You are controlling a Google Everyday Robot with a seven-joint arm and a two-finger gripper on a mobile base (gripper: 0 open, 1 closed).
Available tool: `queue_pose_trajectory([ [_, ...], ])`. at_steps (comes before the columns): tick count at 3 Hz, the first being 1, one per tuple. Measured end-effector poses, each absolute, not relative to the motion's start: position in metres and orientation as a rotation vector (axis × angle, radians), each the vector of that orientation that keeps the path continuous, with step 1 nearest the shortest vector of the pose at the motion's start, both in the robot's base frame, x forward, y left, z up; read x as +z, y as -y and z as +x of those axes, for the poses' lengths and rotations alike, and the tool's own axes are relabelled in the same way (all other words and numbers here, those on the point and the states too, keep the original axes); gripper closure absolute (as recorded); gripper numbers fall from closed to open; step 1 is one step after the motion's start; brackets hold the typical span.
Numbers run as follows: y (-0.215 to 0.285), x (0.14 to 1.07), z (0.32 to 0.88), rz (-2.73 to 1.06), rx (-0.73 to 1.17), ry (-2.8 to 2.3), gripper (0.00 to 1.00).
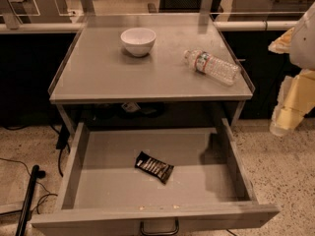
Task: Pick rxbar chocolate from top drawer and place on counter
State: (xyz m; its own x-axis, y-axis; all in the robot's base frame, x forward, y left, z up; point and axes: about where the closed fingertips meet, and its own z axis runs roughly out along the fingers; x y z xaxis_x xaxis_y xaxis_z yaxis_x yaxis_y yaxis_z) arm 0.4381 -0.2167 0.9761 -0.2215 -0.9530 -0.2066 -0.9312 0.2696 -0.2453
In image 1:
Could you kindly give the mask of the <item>yellow taped gripper finger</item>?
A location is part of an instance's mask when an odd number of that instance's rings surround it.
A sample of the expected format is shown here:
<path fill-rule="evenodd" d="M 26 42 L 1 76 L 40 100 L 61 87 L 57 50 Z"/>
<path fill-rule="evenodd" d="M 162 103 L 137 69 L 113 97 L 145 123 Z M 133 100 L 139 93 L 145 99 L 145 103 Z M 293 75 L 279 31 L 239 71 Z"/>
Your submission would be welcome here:
<path fill-rule="evenodd" d="M 268 46 L 268 50 L 277 54 L 288 53 L 290 50 L 292 33 L 293 28 L 288 29 Z"/>
<path fill-rule="evenodd" d="M 286 76 L 272 115 L 270 132 L 278 137 L 291 133 L 315 107 L 315 72 L 302 70 L 297 76 Z"/>

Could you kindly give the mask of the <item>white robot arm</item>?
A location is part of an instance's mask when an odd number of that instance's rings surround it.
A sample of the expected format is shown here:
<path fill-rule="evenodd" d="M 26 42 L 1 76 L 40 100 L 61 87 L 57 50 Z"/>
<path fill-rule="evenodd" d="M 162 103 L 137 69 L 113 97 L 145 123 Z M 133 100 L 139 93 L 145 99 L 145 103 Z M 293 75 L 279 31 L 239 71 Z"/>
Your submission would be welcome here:
<path fill-rule="evenodd" d="M 315 3 L 268 49 L 287 53 L 290 63 L 300 68 L 294 78 L 284 78 L 272 115 L 270 132 L 282 137 L 292 132 L 315 107 Z"/>

